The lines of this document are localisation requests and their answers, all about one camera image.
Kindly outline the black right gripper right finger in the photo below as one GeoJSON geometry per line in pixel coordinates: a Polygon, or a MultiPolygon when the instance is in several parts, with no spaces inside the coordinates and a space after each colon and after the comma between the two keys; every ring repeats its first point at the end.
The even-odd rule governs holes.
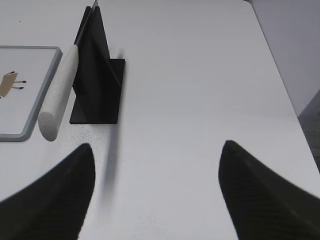
{"type": "Polygon", "coordinates": [[[218,180],[238,239],[320,238],[320,199],[278,175],[233,140],[224,143],[218,180]]]}

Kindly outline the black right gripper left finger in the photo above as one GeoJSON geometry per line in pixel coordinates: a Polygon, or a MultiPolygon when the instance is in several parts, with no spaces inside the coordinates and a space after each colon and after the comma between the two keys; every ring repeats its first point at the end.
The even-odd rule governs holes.
{"type": "Polygon", "coordinates": [[[83,143],[32,184],[0,203],[2,240],[76,240],[95,187],[95,160],[83,143]]]}

